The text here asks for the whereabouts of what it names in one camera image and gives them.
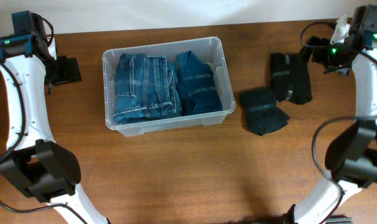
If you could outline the black garment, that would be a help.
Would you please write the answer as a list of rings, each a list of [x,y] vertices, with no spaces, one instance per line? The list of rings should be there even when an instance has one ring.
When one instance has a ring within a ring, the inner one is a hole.
[[[251,133],[263,136],[288,125],[290,117],[277,107],[276,94],[271,88],[262,86],[246,90],[239,98]]]
[[[277,101],[303,105],[312,100],[307,62],[300,54],[270,55],[271,88]]]

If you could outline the dark blue jeans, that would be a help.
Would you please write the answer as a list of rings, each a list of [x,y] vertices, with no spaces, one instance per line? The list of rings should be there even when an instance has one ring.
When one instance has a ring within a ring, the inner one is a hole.
[[[131,124],[178,117],[177,68],[164,55],[122,54],[114,75],[113,121]]]

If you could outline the blue shirt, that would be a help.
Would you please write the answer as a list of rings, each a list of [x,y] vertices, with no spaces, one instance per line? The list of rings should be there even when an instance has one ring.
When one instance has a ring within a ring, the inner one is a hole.
[[[177,91],[183,115],[221,111],[223,107],[211,66],[203,63],[191,50],[178,54],[176,59],[179,79]]]

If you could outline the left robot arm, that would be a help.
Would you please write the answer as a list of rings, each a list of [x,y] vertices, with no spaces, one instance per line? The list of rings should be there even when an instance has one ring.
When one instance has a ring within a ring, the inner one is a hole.
[[[9,113],[0,174],[44,209],[56,209],[67,223],[108,223],[81,186],[77,157],[58,145],[50,130],[44,86],[57,74],[57,51],[48,41],[33,33],[0,38]]]

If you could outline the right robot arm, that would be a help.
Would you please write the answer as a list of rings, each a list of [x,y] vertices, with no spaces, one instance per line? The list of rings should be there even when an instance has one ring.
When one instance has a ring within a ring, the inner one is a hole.
[[[282,223],[335,223],[334,211],[377,182],[377,32],[357,31],[329,46],[329,53],[350,64],[356,83],[356,113],[329,145],[325,165],[313,161],[322,178],[308,196],[293,205]]]

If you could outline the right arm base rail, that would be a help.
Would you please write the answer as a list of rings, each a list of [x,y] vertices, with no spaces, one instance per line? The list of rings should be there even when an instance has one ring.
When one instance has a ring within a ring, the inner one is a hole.
[[[325,221],[325,224],[353,224],[350,217],[331,217]]]

